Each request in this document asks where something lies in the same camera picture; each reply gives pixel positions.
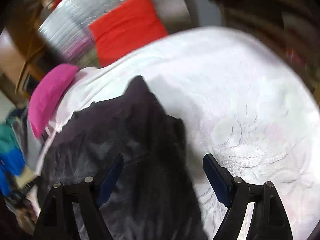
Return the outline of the black quilted jacket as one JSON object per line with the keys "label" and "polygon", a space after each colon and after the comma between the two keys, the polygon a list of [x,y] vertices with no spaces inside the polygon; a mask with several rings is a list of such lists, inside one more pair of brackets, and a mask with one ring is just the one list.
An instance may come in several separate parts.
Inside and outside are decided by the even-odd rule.
{"label": "black quilted jacket", "polygon": [[206,239],[185,166],[181,119],[166,114],[141,76],[123,95],[75,112],[44,158],[37,200],[52,185],[76,184],[110,166],[124,167],[100,208],[114,239]]}

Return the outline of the blue jacket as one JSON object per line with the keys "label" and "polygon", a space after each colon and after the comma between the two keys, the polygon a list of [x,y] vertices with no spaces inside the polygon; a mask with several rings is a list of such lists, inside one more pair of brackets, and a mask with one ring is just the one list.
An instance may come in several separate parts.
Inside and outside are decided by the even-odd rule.
{"label": "blue jacket", "polygon": [[1,192],[7,197],[11,194],[8,175],[20,176],[25,167],[25,160],[19,148],[13,148],[7,153],[1,153]]}

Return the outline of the grey garment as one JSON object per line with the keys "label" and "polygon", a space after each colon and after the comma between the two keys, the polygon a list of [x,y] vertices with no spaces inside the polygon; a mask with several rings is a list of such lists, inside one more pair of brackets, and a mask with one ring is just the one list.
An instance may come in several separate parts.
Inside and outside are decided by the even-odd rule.
{"label": "grey garment", "polygon": [[36,171],[36,164],[40,157],[44,141],[36,139],[31,129],[28,116],[28,108],[17,108],[12,112],[13,122],[11,124],[18,145],[28,167]]}

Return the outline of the teal shirt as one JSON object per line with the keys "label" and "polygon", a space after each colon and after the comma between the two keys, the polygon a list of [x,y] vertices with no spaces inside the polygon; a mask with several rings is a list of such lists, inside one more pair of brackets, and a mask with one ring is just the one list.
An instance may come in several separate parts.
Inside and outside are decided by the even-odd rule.
{"label": "teal shirt", "polygon": [[7,120],[1,121],[0,129],[1,154],[7,154],[13,149],[19,148],[11,123]]}

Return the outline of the white bed blanket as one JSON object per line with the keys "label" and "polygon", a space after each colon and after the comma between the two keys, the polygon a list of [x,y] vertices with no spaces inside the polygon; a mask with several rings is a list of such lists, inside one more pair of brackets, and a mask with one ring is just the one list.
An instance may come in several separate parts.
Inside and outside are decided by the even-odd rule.
{"label": "white bed blanket", "polygon": [[137,75],[186,125],[187,166],[209,237],[226,210],[201,170],[206,153],[249,183],[272,181],[294,239],[310,236],[319,222],[319,107],[283,60],[233,29],[170,35],[105,68],[81,70],[49,122],[54,134],[74,112],[119,96]]}

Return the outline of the pink pillow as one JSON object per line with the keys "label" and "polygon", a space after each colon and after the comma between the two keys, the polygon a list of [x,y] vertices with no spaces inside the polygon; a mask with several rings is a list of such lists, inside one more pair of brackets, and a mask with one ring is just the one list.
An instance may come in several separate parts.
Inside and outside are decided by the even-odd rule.
{"label": "pink pillow", "polygon": [[41,136],[53,116],[61,96],[79,71],[77,66],[60,64],[52,69],[33,91],[28,109],[29,123],[34,137]]}

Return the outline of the wooden cabinet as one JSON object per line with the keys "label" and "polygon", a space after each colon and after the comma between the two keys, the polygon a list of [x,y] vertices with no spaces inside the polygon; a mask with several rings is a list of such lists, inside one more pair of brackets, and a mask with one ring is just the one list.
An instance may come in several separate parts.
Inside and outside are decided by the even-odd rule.
{"label": "wooden cabinet", "polygon": [[30,99],[35,87],[44,76],[63,61],[53,53],[40,37],[38,29],[42,24],[44,0],[34,0],[29,4],[13,4],[3,16],[4,27],[18,54],[22,57],[19,75],[14,81],[15,93]]}

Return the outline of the red pillow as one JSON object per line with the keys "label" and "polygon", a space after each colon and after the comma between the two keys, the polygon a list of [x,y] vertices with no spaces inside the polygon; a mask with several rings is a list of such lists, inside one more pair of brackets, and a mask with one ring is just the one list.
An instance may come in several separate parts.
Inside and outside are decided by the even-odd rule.
{"label": "red pillow", "polygon": [[152,0],[125,0],[89,25],[102,67],[168,36]]}

